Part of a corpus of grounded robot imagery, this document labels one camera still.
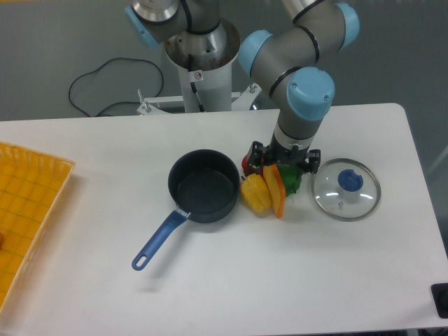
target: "saucepan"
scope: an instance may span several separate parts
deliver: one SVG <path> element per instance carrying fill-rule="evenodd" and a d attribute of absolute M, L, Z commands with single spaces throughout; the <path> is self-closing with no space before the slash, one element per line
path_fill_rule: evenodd
<path fill-rule="evenodd" d="M 212 223 L 226 217 L 237 201 L 239 172 L 231 159 L 211 149 L 185 154 L 174 163 L 168 189 L 177 204 L 139 254 L 132 267 L 140 271 L 168 236 L 187 220 Z"/>

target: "white table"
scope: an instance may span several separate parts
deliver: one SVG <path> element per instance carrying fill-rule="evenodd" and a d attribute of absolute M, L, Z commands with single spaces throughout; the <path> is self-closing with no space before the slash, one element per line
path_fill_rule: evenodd
<path fill-rule="evenodd" d="M 0 140 L 77 162 L 0 321 L 11 335 L 288 335 L 448 326 L 430 286 L 448 281 L 438 225 L 403 109 L 331 108 L 312 148 L 378 176 L 382 199 L 343 223 L 310 178 L 285 215 L 239 199 L 213 224 L 187 222 L 136 272 L 131 261 L 174 209 L 182 154 L 213 148 L 239 167 L 269 143 L 278 111 L 0 122 Z"/>

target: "handle hole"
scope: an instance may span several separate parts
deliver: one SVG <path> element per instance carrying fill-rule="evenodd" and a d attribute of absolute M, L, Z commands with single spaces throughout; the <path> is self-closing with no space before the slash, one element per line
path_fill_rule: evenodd
<path fill-rule="evenodd" d="M 137 267 L 141 267 L 141 266 L 143 265 L 143 263 L 145 262 L 146 259 L 147 259 L 146 255 L 142 255 L 142 256 L 140 257 L 139 261 L 137 261 L 137 262 L 135 263 L 135 265 L 136 265 Z"/>

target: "orange bell pepper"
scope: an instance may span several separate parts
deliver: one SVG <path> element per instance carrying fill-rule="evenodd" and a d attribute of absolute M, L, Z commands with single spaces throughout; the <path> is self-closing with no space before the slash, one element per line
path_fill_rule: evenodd
<path fill-rule="evenodd" d="M 263 167 L 263 179 L 271 194 L 275 216 L 281 218 L 285 207 L 286 191 L 279 169 L 275 164 Z"/>

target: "gray floor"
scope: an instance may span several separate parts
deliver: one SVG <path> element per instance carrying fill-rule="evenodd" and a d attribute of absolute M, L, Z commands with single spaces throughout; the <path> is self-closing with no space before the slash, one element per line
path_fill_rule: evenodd
<path fill-rule="evenodd" d="M 448 246 L 448 159 L 434 165 L 448 146 L 448 1 L 347 2 L 360 17 L 360 35 L 349 48 L 319 63 L 336 83 L 334 104 L 395 102 L 405 108 Z M 179 95 L 176 72 L 163 50 L 146 49 L 130 29 L 123 13 L 128 3 L 0 3 L 0 120 L 83 117 L 69 104 L 67 90 L 77 76 L 112 57 L 156 62 L 165 78 L 162 96 Z M 243 39 L 257 29 L 278 34 L 291 27 L 279 0 L 223 0 L 221 7 L 223 17 L 237 26 Z M 233 78 L 234 91 L 250 83 L 237 62 Z M 117 62 L 78 82 L 73 98 L 95 114 L 113 102 L 137 100 L 137 88 L 150 97 L 159 85 L 160 77 L 151 66 Z M 262 107 L 274 106 L 263 99 Z M 109 113 L 134 111 L 135 106 L 120 106 Z"/>

